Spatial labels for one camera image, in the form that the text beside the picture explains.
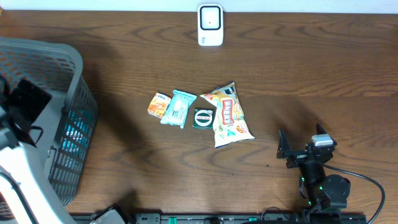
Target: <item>blue item in basket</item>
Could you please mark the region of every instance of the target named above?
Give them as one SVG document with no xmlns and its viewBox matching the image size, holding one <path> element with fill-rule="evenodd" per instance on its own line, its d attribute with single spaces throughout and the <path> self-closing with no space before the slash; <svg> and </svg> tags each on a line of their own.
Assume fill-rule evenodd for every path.
<svg viewBox="0 0 398 224">
<path fill-rule="evenodd" d="M 179 125 L 180 128 L 184 128 L 188 109 L 197 96 L 180 90 L 174 90 L 173 93 L 174 96 L 169 108 L 167 108 L 166 114 L 164 114 L 160 122 L 162 124 Z"/>
</svg>

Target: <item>dark green box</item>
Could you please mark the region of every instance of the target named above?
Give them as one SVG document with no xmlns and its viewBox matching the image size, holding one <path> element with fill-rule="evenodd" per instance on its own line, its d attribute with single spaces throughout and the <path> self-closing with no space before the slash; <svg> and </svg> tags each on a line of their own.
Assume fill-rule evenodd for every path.
<svg viewBox="0 0 398 224">
<path fill-rule="evenodd" d="M 214 110 L 195 108 L 193 114 L 194 129 L 213 129 Z"/>
</svg>

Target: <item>white wall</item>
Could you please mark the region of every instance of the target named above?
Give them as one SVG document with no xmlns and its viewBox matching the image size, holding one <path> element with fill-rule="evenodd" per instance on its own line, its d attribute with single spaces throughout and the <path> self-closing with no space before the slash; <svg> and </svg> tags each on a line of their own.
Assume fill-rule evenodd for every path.
<svg viewBox="0 0 398 224">
<path fill-rule="evenodd" d="M 398 0 L 0 0 L 4 9 L 189 11 L 219 3 L 226 12 L 398 13 Z"/>
</svg>

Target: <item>orange box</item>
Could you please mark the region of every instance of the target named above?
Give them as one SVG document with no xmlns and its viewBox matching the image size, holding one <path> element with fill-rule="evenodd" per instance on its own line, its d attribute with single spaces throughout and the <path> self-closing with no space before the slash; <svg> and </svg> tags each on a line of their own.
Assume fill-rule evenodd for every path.
<svg viewBox="0 0 398 224">
<path fill-rule="evenodd" d="M 172 99 L 165 94 L 156 93 L 149 104 L 148 113 L 158 118 L 163 118 Z"/>
</svg>

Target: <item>white device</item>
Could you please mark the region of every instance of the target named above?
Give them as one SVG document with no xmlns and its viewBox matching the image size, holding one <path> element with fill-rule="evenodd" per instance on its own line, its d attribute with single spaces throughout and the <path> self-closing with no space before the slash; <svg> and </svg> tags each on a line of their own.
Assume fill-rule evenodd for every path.
<svg viewBox="0 0 398 224">
<path fill-rule="evenodd" d="M 223 8 L 219 4 L 202 4 L 198 8 L 198 43 L 219 46 L 224 39 Z"/>
</svg>

